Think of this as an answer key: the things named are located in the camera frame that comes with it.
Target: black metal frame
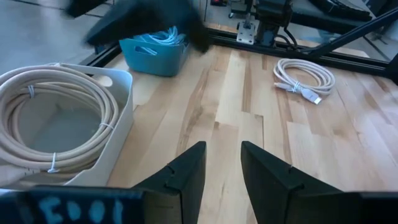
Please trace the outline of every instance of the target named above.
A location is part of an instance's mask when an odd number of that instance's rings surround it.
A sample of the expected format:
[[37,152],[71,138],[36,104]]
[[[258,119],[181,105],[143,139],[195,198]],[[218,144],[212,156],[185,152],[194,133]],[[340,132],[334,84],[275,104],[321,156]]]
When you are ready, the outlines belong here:
[[[327,44],[321,44],[317,47],[298,46],[296,50],[292,50],[290,46],[284,42],[275,42],[274,47],[266,47],[261,44],[242,44],[236,41],[235,33],[210,28],[208,28],[208,31],[214,45],[232,47],[275,57],[304,59],[324,66],[390,78],[394,83],[398,83],[398,76],[395,75],[398,70],[398,56],[395,56],[390,62],[385,62],[333,52],[335,49],[396,20],[398,20],[398,8],[341,35]],[[103,50],[100,54],[92,55],[81,64],[103,67],[120,52],[121,49],[119,44],[115,43],[111,47]]]

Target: blue plastic bin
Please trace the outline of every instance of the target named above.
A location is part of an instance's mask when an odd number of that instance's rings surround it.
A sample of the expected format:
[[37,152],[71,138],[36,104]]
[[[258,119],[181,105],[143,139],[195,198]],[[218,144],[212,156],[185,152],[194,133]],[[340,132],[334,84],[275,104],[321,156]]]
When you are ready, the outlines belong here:
[[[163,77],[178,74],[188,56],[189,44],[159,45],[137,39],[120,40],[120,47],[131,69]],[[151,55],[140,50],[147,47],[157,52]]]

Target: metal bracket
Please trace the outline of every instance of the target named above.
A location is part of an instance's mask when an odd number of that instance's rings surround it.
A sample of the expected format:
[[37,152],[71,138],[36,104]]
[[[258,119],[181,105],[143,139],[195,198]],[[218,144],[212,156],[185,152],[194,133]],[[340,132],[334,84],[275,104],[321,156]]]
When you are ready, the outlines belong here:
[[236,36],[236,41],[242,44],[253,45],[255,34],[254,30],[256,26],[251,22],[250,28],[245,28],[244,23],[245,21],[238,24],[238,35]]

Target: wooden surface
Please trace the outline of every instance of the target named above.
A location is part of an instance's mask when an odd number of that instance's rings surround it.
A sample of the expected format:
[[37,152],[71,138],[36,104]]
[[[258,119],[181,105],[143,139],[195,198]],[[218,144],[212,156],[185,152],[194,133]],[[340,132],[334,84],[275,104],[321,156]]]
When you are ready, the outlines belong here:
[[[398,190],[398,87],[330,68],[335,89],[314,105],[274,88],[277,61],[215,46],[173,78],[130,71],[135,123],[109,186],[131,187],[206,141],[199,223],[255,223],[239,158],[248,140],[341,190]],[[128,70],[122,55],[108,67]]]

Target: white plastic bin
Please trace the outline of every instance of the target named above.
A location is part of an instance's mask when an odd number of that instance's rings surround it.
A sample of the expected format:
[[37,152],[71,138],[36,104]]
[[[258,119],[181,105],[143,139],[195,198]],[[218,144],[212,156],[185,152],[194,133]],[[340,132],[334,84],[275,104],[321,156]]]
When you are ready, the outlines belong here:
[[[104,86],[118,102],[119,120],[95,165],[65,183],[105,186],[133,123],[132,76],[129,72],[110,68],[69,64],[60,66],[94,75],[94,79],[105,83]],[[24,105],[19,119],[19,129],[24,142],[29,147],[44,152],[63,152],[83,144],[94,134],[99,124],[100,116],[80,102],[47,94],[39,94],[29,100]],[[29,178],[43,184],[49,181],[48,177],[36,175]],[[13,184],[0,189],[0,194],[14,189],[22,188],[19,184]]]

